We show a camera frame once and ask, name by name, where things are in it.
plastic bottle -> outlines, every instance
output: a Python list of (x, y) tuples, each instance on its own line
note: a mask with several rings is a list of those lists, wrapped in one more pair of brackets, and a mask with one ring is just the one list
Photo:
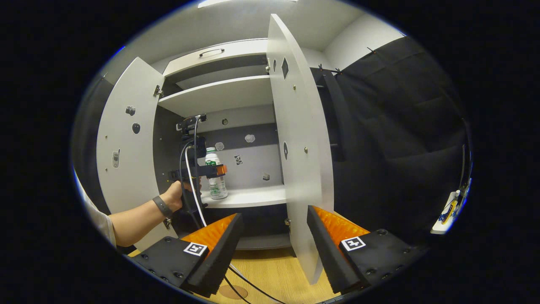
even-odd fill
[[(215, 148), (206, 148), (206, 164), (221, 164)], [(225, 178), (223, 176), (214, 179), (208, 179), (210, 184), (210, 197), (214, 200), (224, 199), (227, 197), (227, 188), (225, 188)]]

wooden floor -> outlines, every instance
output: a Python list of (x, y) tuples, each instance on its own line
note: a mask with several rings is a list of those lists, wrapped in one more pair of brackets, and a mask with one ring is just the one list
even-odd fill
[[(323, 270), (319, 281), (309, 285), (300, 264), (292, 257), (289, 249), (250, 250), (235, 252), (231, 263), (254, 285), (267, 294), (287, 304), (311, 304), (331, 299), (340, 293), (334, 294)], [(138, 250), (130, 254), (137, 255)], [(233, 285), (247, 290), (246, 300), (252, 304), (278, 303), (263, 295), (248, 283), (227, 270), (227, 278)], [(223, 280), (221, 286), (227, 285)], [(222, 296), (219, 292), (210, 298), (203, 299), (223, 304), (244, 303), (242, 299), (233, 300)]]

white cable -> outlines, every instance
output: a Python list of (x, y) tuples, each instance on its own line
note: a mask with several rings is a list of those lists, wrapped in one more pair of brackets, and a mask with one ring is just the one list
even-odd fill
[[(198, 121), (199, 121), (198, 119), (195, 121), (195, 130), (197, 129), (197, 122), (198, 122)], [(191, 189), (195, 189), (195, 187), (193, 186), (193, 179), (191, 178), (191, 170), (190, 170), (190, 166), (189, 166), (189, 161), (188, 161), (188, 158), (187, 158), (187, 151), (188, 151), (188, 149), (190, 149), (190, 148), (191, 148), (191, 147), (187, 148), (187, 149), (186, 149), (186, 153), (185, 153), (185, 156), (186, 156), (186, 164), (188, 164), (188, 165), (187, 165), (187, 173), (188, 173), (189, 176), (190, 176)], [(201, 218), (201, 220), (202, 220), (202, 224), (204, 225), (204, 227), (206, 227), (206, 226), (207, 226), (207, 225), (206, 225), (206, 221), (204, 220), (203, 213), (201, 212), (201, 209), (200, 209), (200, 206), (199, 206), (199, 201), (197, 200), (197, 195), (196, 195), (195, 191), (193, 191), (192, 193), (193, 193), (193, 197), (195, 198), (195, 203), (197, 204), (197, 209), (198, 209), (198, 211), (199, 211), (199, 216), (200, 216), (200, 218)], [(244, 275), (243, 275), (243, 274), (242, 274), (242, 273), (241, 273), (234, 265), (232, 265), (232, 263), (229, 264), (229, 265), (230, 265), (231, 268), (233, 268), (234, 271), (236, 271), (241, 277), (243, 277), (244, 279), (247, 280), (247, 278), (246, 278), (246, 277), (245, 277), (245, 276), (244, 276)]]
[(190, 149), (191, 147), (187, 148), (186, 149), (186, 153), (185, 153), (185, 156), (186, 156), (186, 164), (187, 164), (187, 174), (189, 175), (189, 179), (190, 179), (190, 184), (191, 184), (191, 190), (192, 190), (192, 193), (193, 193), (193, 197), (195, 198), (195, 204), (197, 205), (197, 210), (199, 211), (199, 215), (201, 217), (201, 220), (202, 220), (202, 224), (204, 225), (204, 227), (206, 227), (206, 222), (204, 221), (204, 217), (203, 217), (203, 212), (201, 211), (201, 206), (199, 206), (199, 200), (197, 200), (197, 194), (195, 193), (195, 187), (193, 186), (193, 178), (191, 176), (191, 169), (190, 169), (190, 163), (189, 163), (189, 160), (187, 158), (187, 151)]

round floor mark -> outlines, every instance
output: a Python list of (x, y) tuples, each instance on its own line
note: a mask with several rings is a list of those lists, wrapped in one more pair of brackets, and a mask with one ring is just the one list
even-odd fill
[[(240, 286), (237, 286), (237, 285), (233, 285), (234, 289), (237, 290), (237, 292), (243, 296), (243, 297), (247, 297), (247, 290), (243, 289), (242, 287)], [(229, 286), (229, 285), (223, 285), (221, 287), (219, 287), (219, 293), (226, 297), (226, 298), (229, 298), (229, 299), (233, 299), (233, 300), (240, 300), (242, 299), (241, 297), (239, 297), (236, 292), (234, 292), (234, 290)]]

wrist strap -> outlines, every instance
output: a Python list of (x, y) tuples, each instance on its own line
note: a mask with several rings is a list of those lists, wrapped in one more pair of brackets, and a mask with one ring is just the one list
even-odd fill
[(172, 215), (172, 210), (167, 207), (167, 205), (165, 204), (165, 202), (161, 199), (161, 197), (156, 196), (154, 197), (153, 199), (154, 203), (156, 203), (156, 205), (158, 206), (159, 210), (161, 211), (161, 213), (163, 213), (163, 215), (165, 215), (165, 217), (171, 217)]

